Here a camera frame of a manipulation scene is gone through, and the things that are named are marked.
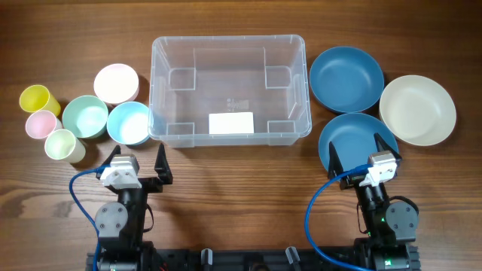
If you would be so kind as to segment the dark blue plate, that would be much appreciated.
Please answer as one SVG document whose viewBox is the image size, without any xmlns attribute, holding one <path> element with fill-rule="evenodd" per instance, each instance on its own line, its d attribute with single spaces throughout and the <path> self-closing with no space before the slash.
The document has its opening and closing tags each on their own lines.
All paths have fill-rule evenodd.
<svg viewBox="0 0 482 271">
<path fill-rule="evenodd" d="M 341 114 L 373 107 L 385 87 L 378 61 L 357 47 L 332 47 L 319 54 L 310 68 L 309 79 L 317 101 Z"/>
<path fill-rule="evenodd" d="M 398 152 L 394 135 L 375 117 L 363 113 L 349 113 L 328 122 L 319 137 L 319 156 L 325 169 L 328 170 L 330 161 L 330 142 L 335 146 L 344 171 L 365 164 L 368 156 L 377 152 L 375 133 Z"/>
</svg>

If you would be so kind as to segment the mint green bowl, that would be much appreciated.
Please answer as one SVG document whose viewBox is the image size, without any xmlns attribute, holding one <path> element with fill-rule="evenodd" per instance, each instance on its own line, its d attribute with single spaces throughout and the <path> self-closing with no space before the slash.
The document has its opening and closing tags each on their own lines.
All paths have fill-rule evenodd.
<svg viewBox="0 0 482 271">
<path fill-rule="evenodd" d="M 62 122 L 65 129 L 77 138 L 93 139 L 106 131 L 108 106 L 96 96 L 79 96 L 64 109 Z"/>
</svg>

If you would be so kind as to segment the yellow cup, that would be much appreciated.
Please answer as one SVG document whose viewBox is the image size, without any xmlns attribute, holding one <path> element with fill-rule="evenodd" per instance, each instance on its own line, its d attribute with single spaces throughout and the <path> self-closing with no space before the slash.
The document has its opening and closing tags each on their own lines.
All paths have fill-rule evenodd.
<svg viewBox="0 0 482 271">
<path fill-rule="evenodd" d="M 28 113 L 45 110 L 58 117 L 61 112 L 61 106 L 53 94 L 40 84 L 27 87 L 20 95 L 19 104 Z"/>
</svg>

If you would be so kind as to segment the pink cup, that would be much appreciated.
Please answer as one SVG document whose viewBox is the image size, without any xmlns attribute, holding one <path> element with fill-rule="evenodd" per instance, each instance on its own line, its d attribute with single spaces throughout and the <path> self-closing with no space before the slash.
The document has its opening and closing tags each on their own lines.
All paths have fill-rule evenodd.
<svg viewBox="0 0 482 271">
<path fill-rule="evenodd" d="M 33 139 L 46 139 L 52 132 L 62 128 L 63 125 L 56 115 L 46 110 L 32 113 L 25 125 L 26 134 Z"/>
</svg>

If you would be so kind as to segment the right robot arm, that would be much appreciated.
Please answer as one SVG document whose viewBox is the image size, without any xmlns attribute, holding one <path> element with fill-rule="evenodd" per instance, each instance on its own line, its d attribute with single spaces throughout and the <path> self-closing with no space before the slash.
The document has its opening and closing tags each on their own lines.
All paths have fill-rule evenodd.
<svg viewBox="0 0 482 271">
<path fill-rule="evenodd" d="M 379 133 L 374 133 L 376 152 L 368 157 L 368 168 L 357 166 L 346 171 L 337 149 L 329 147 L 328 177 L 340 183 L 341 190 L 353 189 L 357 196 L 356 211 L 362 215 L 365 238 L 357 238 L 353 245 L 329 247 L 327 254 L 336 264 L 332 270 L 420 270 L 416 246 L 419 223 L 417 205 L 404 196 L 388 196 L 384 184 L 396 176 L 401 156 L 390 147 Z"/>
</svg>

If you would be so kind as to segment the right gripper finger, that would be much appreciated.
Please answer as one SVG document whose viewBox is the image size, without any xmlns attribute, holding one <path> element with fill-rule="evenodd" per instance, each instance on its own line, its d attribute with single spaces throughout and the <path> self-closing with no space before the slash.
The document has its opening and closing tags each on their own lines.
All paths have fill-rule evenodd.
<svg viewBox="0 0 482 271">
<path fill-rule="evenodd" d="M 388 143 L 386 143 L 385 140 L 378 132 L 374 133 L 374 141 L 376 143 L 377 150 L 379 152 L 389 151 L 392 153 L 392 155 L 396 160 L 401 159 L 401 155 L 395 149 L 393 149 Z"/>
<path fill-rule="evenodd" d="M 343 173 L 344 170 L 333 142 L 329 142 L 328 147 L 329 147 L 328 178 L 333 179 L 339 174 Z"/>
</svg>

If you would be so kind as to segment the clear plastic storage container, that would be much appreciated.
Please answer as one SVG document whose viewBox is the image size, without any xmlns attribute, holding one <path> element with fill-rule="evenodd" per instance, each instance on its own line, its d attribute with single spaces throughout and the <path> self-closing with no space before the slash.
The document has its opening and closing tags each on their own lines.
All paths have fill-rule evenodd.
<svg viewBox="0 0 482 271">
<path fill-rule="evenodd" d="M 209 114 L 252 112 L 254 133 L 209 134 Z M 172 148 L 293 145 L 312 130 L 299 35 L 167 36 L 152 44 L 149 136 Z"/>
</svg>

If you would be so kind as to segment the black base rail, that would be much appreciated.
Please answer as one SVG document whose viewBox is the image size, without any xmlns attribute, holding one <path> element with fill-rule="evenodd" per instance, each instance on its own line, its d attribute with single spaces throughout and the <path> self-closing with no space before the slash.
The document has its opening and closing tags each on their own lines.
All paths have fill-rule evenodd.
<svg viewBox="0 0 482 271">
<path fill-rule="evenodd" d="M 353 247 L 322 247 L 321 250 L 334 260 L 372 270 L 422 269 L 418 248 L 407 246 L 386 252 L 374 251 L 370 256 Z M 154 256 L 142 262 L 132 257 L 94 256 L 88 254 L 86 269 L 93 269 L 97 260 L 98 270 L 342 270 L 343 267 L 324 261 L 315 251 L 284 250 L 261 251 L 203 251 L 186 249 L 159 249 Z"/>
</svg>

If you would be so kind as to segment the light blue bowl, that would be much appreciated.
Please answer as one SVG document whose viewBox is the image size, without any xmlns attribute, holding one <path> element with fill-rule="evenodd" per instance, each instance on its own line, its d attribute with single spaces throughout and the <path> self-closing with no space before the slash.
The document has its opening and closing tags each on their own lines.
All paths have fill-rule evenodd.
<svg viewBox="0 0 482 271">
<path fill-rule="evenodd" d="M 123 145 L 140 145 L 149 138 L 149 109 L 140 102 L 124 102 L 108 116 L 107 131 L 110 137 Z"/>
</svg>

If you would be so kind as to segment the pale green cup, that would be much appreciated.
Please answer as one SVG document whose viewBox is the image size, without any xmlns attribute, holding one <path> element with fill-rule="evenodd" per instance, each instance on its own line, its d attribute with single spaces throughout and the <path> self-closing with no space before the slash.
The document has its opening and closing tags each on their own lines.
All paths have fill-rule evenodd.
<svg viewBox="0 0 482 271">
<path fill-rule="evenodd" d="M 44 143 L 44 150 L 52 160 L 68 163 L 78 163 L 86 154 L 82 142 L 67 129 L 53 131 Z"/>
</svg>

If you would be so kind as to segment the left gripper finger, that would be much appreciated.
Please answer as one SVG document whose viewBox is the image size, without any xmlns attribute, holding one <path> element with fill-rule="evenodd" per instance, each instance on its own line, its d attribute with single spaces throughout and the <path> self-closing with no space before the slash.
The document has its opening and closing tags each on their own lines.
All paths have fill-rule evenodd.
<svg viewBox="0 0 482 271">
<path fill-rule="evenodd" d="M 107 166 L 111 163 L 112 159 L 114 158 L 115 155 L 121 154 L 121 147 L 119 145 L 116 145 L 112 152 L 109 154 L 109 156 L 106 158 L 106 160 L 102 163 L 103 166 Z"/>
<path fill-rule="evenodd" d="M 157 150 L 154 171 L 157 173 L 157 177 L 163 184 L 172 184 L 173 176 L 166 158 L 166 151 L 163 144 L 160 144 Z"/>
</svg>

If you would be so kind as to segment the pink bowl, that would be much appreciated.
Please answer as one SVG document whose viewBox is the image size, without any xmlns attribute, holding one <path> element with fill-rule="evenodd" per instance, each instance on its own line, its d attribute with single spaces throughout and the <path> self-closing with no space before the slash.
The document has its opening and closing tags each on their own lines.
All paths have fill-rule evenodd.
<svg viewBox="0 0 482 271">
<path fill-rule="evenodd" d="M 103 102 L 111 105 L 134 101 L 139 94 L 139 76 L 132 67 L 114 63 L 99 71 L 93 89 Z"/>
</svg>

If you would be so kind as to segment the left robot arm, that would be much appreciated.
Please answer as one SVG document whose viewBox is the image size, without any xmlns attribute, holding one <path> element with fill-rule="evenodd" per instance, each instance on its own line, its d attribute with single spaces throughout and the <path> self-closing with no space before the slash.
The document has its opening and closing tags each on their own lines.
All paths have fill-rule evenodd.
<svg viewBox="0 0 482 271">
<path fill-rule="evenodd" d="M 143 235 L 153 227 L 145 226 L 145 216 L 152 214 L 150 193 L 161 193 L 173 176 L 160 145 L 154 163 L 154 177 L 139 177 L 139 163 L 133 154 L 123 155 L 117 145 L 96 173 L 102 185 L 117 195 L 117 200 L 103 205 L 96 213 L 98 248 L 90 270 L 167 270 L 166 261 Z"/>
</svg>

